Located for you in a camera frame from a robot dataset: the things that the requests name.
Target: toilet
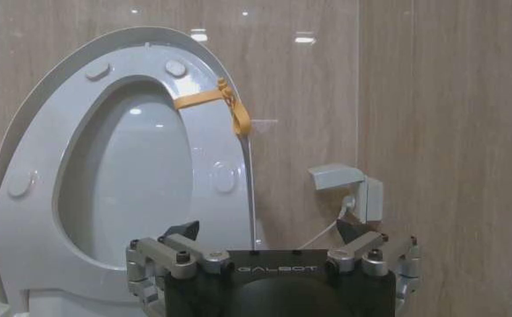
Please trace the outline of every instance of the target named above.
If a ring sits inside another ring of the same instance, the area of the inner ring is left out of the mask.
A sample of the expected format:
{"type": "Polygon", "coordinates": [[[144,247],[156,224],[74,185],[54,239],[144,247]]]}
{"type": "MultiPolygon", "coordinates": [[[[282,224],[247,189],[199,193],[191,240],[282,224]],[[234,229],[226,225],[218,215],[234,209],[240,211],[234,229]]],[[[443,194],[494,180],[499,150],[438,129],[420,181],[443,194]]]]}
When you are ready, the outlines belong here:
{"type": "Polygon", "coordinates": [[[12,316],[144,316],[128,242],[200,221],[210,248],[252,249],[248,138],[226,100],[175,101],[231,77],[168,28],[115,31],[47,74],[0,149],[0,301],[12,316]]]}

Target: wood grain wall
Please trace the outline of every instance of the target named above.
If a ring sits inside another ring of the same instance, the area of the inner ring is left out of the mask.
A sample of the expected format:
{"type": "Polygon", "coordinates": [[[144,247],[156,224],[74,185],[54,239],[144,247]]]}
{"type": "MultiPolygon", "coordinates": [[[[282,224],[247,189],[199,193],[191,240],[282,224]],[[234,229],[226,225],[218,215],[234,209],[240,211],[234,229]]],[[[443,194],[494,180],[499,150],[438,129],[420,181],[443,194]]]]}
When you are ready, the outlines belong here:
{"type": "Polygon", "coordinates": [[[512,0],[360,2],[359,144],[424,247],[410,316],[512,316],[512,0]]]}

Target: white cable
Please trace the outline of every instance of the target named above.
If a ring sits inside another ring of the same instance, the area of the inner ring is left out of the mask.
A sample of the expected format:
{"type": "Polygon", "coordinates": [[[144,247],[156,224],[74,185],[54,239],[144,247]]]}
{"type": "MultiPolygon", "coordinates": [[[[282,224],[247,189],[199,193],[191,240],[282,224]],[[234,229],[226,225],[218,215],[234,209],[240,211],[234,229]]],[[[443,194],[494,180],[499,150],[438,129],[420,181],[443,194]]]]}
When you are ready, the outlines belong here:
{"type": "Polygon", "coordinates": [[[318,239],[336,226],[336,221],[338,221],[338,219],[344,218],[347,210],[348,210],[348,207],[343,205],[342,209],[340,209],[340,214],[338,215],[336,220],[328,225],[328,227],[312,239],[310,239],[310,241],[307,241],[307,243],[304,243],[304,245],[302,245],[298,248],[298,250],[304,249],[307,246],[310,246],[312,243],[315,243],[315,241],[318,241],[318,239]]]}

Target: beige wall tile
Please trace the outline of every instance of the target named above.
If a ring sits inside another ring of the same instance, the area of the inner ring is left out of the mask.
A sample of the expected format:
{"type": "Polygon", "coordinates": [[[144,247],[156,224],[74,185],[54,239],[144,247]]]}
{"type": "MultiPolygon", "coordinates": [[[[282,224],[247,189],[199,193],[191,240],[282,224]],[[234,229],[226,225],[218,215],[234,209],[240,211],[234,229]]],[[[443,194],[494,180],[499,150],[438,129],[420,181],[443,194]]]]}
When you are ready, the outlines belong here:
{"type": "Polygon", "coordinates": [[[426,251],[410,315],[512,316],[512,0],[360,10],[360,166],[426,251]]]}
{"type": "MultiPolygon", "coordinates": [[[[270,246],[296,247],[334,220],[343,195],[316,195],[307,168],[356,163],[358,0],[1,0],[0,141],[23,98],[62,58],[94,37],[139,25],[207,29],[207,46],[260,120],[256,208],[270,246]],[[296,32],[310,32],[316,43],[295,43],[296,32]]],[[[332,243],[335,234],[318,246],[332,243]]]]}

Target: logo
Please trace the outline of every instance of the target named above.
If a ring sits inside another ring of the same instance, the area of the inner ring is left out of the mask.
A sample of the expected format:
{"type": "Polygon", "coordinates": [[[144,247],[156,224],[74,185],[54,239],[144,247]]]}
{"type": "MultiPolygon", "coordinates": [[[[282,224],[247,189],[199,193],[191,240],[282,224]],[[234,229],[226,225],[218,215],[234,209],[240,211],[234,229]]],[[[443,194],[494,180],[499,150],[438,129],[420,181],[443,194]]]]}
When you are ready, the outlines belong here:
{"type": "Polygon", "coordinates": [[[318,266],[279,266],[276,268],[264,267],[264,266],[243,266],[236,270],[243,273],[303,273],[303,272],[315,272],[319,269],[318,266]]]}

